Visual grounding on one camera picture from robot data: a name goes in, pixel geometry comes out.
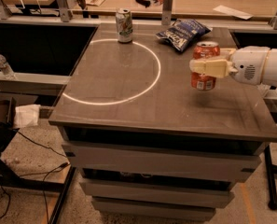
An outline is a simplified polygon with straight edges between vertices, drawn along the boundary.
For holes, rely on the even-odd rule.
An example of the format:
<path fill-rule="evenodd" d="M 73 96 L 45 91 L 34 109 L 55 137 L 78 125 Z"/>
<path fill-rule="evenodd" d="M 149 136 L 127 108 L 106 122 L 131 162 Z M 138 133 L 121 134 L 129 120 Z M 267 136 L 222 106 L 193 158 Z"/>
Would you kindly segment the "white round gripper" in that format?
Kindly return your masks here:
<path fill-rule="evenodd" d="M 270 51 L 268 47 L 248 46 L 242 49 L 221 48 L 219 57 L 193 59 L 189 62 L 192 72 L 209 77 L 231 76 L 235 81 L 259 85 L 263 67 Z"/>

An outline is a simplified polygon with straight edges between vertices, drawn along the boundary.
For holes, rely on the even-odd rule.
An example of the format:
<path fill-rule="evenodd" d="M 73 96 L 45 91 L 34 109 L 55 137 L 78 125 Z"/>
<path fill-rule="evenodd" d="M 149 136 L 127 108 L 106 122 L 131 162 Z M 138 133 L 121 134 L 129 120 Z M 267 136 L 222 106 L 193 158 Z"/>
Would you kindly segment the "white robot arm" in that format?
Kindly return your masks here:
<path fill-rule="evenodd" d="M 191 60 L 192 72 L 209 77 L 231 77 L 249 85 L 277 88 L 277 49 L 248 46 L 242 49 L 221 49 L 219 56 Z"/>

